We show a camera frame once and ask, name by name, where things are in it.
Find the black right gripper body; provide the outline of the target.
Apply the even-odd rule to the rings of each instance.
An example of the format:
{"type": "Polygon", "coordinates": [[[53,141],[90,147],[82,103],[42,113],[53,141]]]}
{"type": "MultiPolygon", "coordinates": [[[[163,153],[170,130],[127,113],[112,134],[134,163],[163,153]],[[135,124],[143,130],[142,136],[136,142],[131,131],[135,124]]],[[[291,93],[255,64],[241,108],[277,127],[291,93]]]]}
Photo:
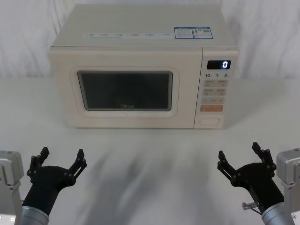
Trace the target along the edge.
{"type": "Polygon", "coordinates": [[[284,196],[272,179],[275,176],[276,165],[251,163],[239,169],[231,169],[231,184],[234,187],[246,189],[260,212],[269,207],[284,202],[284,196]]]}

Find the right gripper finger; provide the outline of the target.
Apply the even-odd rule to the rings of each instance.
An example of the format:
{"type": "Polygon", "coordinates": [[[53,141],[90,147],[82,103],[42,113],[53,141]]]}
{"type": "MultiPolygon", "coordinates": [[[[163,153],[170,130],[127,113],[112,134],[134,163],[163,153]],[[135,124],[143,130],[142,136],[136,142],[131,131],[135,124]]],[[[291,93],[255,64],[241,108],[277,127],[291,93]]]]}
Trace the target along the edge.
{"type": "Polygon", "coordinates": [[[227,178],[230,182],[236,181],[236,170],[228,163],[225,154],[222,150],[218,153],[217,169],[227,178]]]}
{"type": "Polygon", "coordinates": [[[273,161],[271,156],[271,152],[269,149],[263,150],[257,142],[253,142],[252,150],[255,154],[261,159],[263,166],[266,168],[267,172],[270,174],[270,177],[273,178],[275,176],[274,171],[277,166],[273,161]]]}

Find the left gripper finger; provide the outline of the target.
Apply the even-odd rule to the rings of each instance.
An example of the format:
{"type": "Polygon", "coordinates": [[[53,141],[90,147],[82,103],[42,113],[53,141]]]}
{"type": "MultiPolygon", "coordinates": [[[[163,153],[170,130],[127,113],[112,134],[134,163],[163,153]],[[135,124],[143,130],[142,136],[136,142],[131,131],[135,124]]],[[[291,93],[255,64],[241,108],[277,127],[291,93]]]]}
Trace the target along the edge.
{"type": "Polygon", "coordinates": [[[67,170],[67,177],[70,182],[76,182],[76,179],[83,172],[83,170],[87,167],[87,162],[85,159],[85,154],[83,149],[79,149],[75,162],[71,165],[71,167],[67,170]]]}
{"type": "Polygon", "coordinates": [[[47,147],[44,147],[39,155],[31,157],[30,167],[26,173],[30,178],[32,178],[33,175],[37,172],[37,169],[42,166],[49,153],[49,149],[47,147]]]}

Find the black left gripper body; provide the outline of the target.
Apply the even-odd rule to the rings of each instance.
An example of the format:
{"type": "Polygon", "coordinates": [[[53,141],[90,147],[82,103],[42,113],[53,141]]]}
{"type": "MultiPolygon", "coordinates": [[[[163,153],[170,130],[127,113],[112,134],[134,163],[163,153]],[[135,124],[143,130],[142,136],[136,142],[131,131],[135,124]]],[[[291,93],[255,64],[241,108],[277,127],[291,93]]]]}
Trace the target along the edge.
{"type": "Polygon", "coordinates": [[[32,183],[22,205],[50,215],[59,192],[75,184],[74,171],[58,166],[42,166],[27,171],[32,183]]]}

